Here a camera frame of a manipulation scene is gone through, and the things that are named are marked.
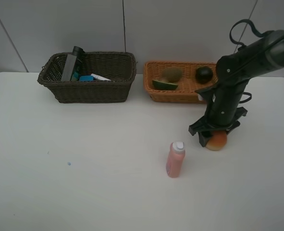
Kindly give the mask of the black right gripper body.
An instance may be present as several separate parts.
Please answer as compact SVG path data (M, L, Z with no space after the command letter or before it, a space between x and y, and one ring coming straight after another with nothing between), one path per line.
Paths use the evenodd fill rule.
M198 132L201 131L226 131L228 135L232 130L240 126L240 122L238 121L239 118L246 115L247 110L244 107L237 108L235 115L231 120L231 123L228 125L215 125L213 123L210 123L204 115L194 124L190 125L188 131L192 136L194 136L196 133L198 134Z

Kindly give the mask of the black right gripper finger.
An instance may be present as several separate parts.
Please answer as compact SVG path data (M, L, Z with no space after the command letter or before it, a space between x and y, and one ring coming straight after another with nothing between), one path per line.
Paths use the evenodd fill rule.
M206 147L207 143L210 141L212 138L212 132L211 131L201 131L198 132L198 138L199 138L199 143L202 147Z

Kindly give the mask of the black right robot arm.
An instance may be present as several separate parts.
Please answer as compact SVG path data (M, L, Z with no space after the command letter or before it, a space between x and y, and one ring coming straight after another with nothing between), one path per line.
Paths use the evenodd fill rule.
M188 130L191 135L198 134L202 147L206 147L214 131L229 134L240 126L239 118L246 116L247 110L238 105L252 78L284 68L284 30L268 31L259 37L238 52L223 56L216 63L217 82L196 91L207 108Z

